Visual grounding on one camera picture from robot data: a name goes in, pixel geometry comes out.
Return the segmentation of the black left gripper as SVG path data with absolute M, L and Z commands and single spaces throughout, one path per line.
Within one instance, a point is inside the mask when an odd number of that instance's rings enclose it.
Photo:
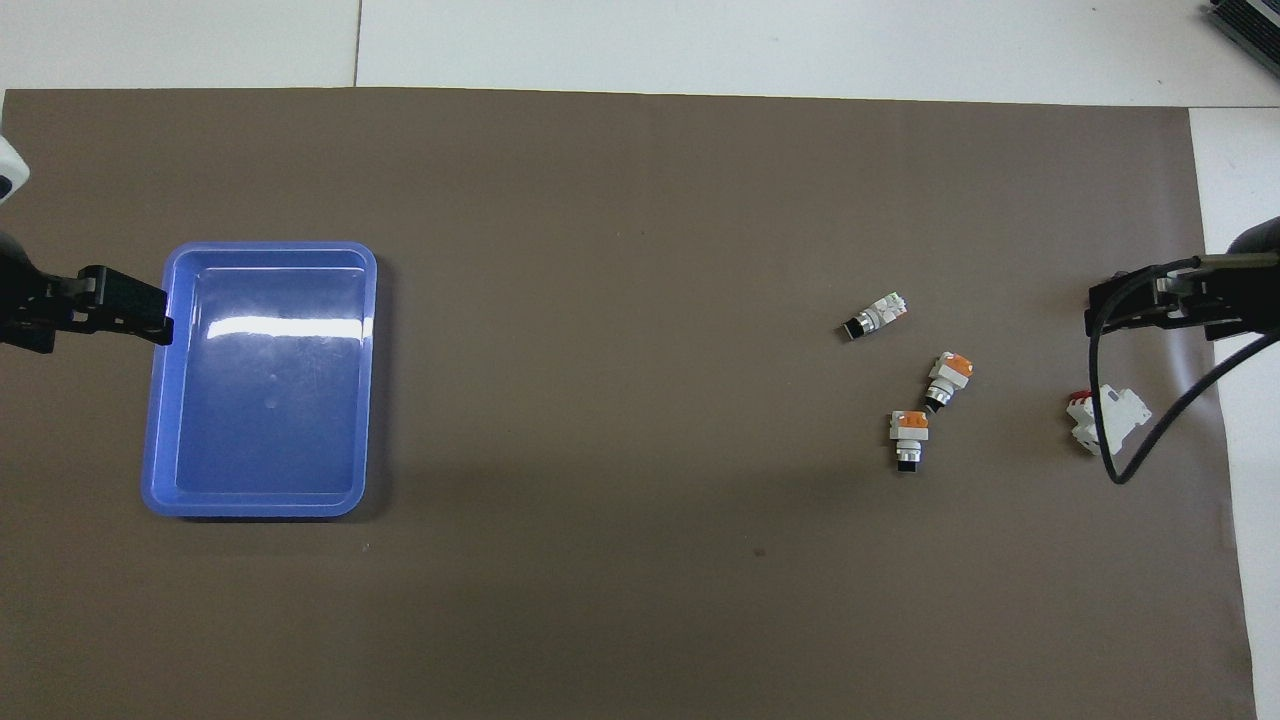
M 78 302 L 88 310 L 78 310 Z M 1 233 L 1 342 L 36 354 L 54 351 L 58 332 L 132 336 L 151 345 L 173 342 L 166 293 L 104 265 L 78 277 L 41 272 L 23 247 Z

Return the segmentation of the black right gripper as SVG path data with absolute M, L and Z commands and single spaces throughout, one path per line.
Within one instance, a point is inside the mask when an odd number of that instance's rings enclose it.
M 1229 246 L 1228 256 L 1270 255 L 1277 259 L 1279 218 L 1253 225 L 1242 232 Z M 1175 331 L 1202 327 L 1206 315 L 1175 304 L 1178 292 L 1166 290 L 1167 282 L 1179 273 L 1190 272 L 1201 263 L 1164 263 L 1120 273 L 1089 288 L 1089 337 L 1119 331 L 1160 328 Z M 1212 295 L 1221 299 L 1228 309 L 1224 323 L 1206 327 L 1210 342 L 1249 332 L 1265 333 L 1279 323 L 1279 266 L 1225 268 L 1210 275 L 1207 284 Z M 1103 318 L 1103 306 L 1115 300 L 1116 306 Z

